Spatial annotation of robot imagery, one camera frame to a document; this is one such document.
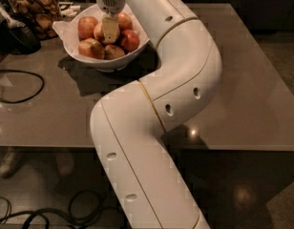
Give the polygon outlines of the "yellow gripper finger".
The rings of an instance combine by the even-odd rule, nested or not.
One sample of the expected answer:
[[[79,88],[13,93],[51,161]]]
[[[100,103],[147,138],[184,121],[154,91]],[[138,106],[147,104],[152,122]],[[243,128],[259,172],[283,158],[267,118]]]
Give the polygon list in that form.
[[[102,18],[104,42],[113,44],[119,37],[118,18],[115,14],[105,14]]]

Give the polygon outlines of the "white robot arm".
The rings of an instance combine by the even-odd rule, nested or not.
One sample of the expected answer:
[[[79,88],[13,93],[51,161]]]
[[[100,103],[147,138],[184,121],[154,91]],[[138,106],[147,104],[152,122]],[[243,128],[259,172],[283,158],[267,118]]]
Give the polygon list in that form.
[[[126,3],[157,51],[156,71],[103,96],[90,118],[97,155],[132,229],[210,229],[162,136],[197,115],[221,80],[219,49],[181,0]]]

